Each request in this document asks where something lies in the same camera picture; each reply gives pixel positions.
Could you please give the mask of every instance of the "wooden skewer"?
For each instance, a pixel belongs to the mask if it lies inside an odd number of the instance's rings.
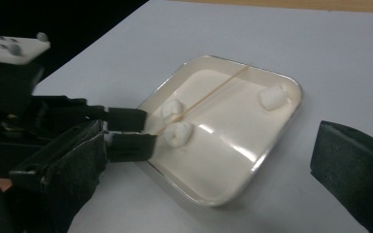
[[[233,80],[234,78],[238,77],[239,75],[241,75],[245,70],[248,69],[248,65],[244,66],[241,70],[239,70],[237,73],[235,73],[235,75],[229,77],[227,80],[225,80],[224,82],[222,82],[221,84],[219,84],[217,87],[215,87],[213,90],[211,90],[208,94],[206,94],[204,97],[202,97],[200,100],[196,101],[195,104],[191,105],[189,108],[187,108],[181,115],[175,117],[174,119],[172,119],[168,124],[170,123],[173,123],[173,122],[176,122],[178,121],[179,119],[181,119],[183,116],[185,116],[187,113],[189,113],[192,109],[194,109],[196,106],[198,106],[200,103],[202,103],[204,100],[208,99],[208,97],[210,97],[212,94],[214,94],[217,90],[221,89],[223,86],[225,86],[227,83],[229,83],[231,80]],[[159,136],[160,134],[162,134],[162,132],[165,130],[165,126],[163,126],[162,128],[160,128],[156,133],[155,135]]]

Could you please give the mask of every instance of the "white tray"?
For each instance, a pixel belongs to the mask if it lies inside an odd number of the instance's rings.
[[[185,63],[139,107],[149,113],[145,132],[155,134],[164,125],[164,102],[176,98],[186,109],[244,66],[213,56]],[[257,95],[277,83],[286,87],[288,102],[267,111]],[[249,67],[183,117],[194,125],[185,146],[172,148],[160,136],[149,163],[191,201],[224,204],[252,178],[301,100],[302,89],[293,79]]]

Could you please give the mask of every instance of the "white table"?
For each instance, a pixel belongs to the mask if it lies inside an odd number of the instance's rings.
[[[109,164],[70,232],[366,232],[310,175],[321,120],[373,136],[373,14],[152,0],[41,82],[36,95],[136,108],[190,59],[296,79],[305,102],[245,191],[197,206],[146,163]]]

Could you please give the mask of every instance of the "dark background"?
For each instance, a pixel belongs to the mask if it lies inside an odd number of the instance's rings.
[[[45,32],[51,48],[35,59],[45,67],[45,78],[146,2],[0,0],[0,36],[36,38]]]

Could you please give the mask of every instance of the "white marshmallow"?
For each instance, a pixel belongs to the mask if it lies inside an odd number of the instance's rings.
[[[264,109],[271,111],[285,105],[288,94],[280,84],[275,84],[261,90],[258,99]]]
[[[163,132],[165,141],[174,148],[187,143],[193,131],[193,125],[189,122],[176,122],[166,126]]]
[[[162,104],[161,116],[165,123],[171,123],[183,112],[183,105],[177,99],[172,99]]]

